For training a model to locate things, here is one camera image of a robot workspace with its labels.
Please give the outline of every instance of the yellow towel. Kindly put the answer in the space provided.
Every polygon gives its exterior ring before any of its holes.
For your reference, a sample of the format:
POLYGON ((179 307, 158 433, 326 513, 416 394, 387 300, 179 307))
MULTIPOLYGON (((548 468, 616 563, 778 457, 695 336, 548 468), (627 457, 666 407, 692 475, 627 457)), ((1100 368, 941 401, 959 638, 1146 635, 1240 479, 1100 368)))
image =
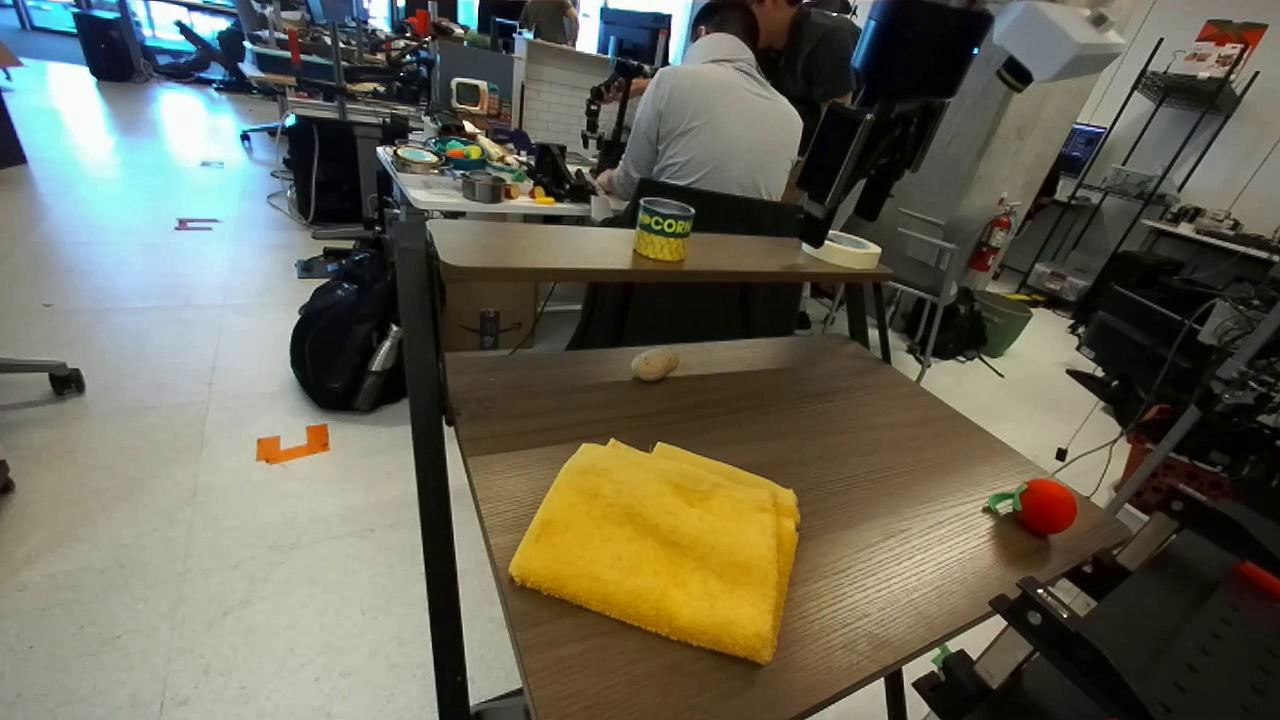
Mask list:
POLYGON ((695 647, 767 664, 798 563, 798 491, 659 445, 586 445, 511 580, 695 647))

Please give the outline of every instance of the wheel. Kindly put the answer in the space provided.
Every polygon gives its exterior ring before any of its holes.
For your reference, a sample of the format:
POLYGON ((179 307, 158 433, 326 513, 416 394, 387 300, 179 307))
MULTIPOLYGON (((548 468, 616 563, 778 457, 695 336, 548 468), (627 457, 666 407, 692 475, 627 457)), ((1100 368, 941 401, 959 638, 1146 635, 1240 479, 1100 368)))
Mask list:
POLYGON ((85 376, 77 368, 49 370, 51 394, 85 394, 85 376))

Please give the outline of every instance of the white shirt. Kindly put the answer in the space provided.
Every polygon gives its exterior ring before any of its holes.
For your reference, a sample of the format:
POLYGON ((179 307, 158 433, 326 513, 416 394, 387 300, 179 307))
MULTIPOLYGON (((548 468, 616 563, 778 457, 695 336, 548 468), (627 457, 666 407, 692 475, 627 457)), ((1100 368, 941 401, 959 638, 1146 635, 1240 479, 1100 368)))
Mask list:
POLYGON ((633 198, 642 180, 666 180, 782 198, 799 131, 799 110, 762 74, 751 47, 714 31, 679 67, 654 74, 606 191, 633 198))

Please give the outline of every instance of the monitor screen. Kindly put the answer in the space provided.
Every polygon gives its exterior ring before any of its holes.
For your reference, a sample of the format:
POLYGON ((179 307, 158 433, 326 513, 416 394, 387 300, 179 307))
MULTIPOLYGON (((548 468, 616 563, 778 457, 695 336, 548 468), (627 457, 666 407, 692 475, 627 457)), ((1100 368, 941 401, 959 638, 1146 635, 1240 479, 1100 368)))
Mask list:
POLYGON ((602 9, 602 55, 621 55, 637 63, 666 63, 674 43, 668 13, 621 13, 602 9))

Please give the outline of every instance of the black backpack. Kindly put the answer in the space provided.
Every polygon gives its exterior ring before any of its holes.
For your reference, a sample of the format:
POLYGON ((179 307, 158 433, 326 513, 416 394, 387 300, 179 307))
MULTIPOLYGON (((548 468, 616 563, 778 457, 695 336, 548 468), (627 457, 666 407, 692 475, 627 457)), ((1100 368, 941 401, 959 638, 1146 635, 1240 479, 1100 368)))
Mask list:
POLYGON ((974 286, 959 286, 958 300, 944 307, 944 318, 941 318, 936 339, 931 339, 931 354, 936 359, 974 359, 974 354, 986 354, 986 345, 988 345, 988 318, 975 307, 974 286))
POLYGON ((371 354, 398 322, 398 270, 385 247, 358 247, 332 275, 310 295, 294 322, 289 359, 299 388, 321 407, 371 410, 405 394, 405 359, 375 376, 371 354))

